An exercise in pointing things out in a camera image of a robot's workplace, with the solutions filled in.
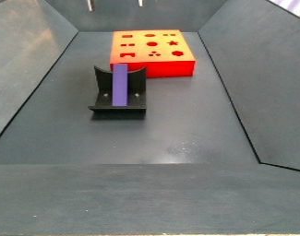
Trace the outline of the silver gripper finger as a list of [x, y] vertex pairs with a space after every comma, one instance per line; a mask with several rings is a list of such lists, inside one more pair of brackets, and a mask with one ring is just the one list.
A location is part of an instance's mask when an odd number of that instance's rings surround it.
[[93, 0], [87, 0], [87, 10], [93, 12]]
[[138, 6], [142, 7], [144, 6], [144, 0], [137, 0]]

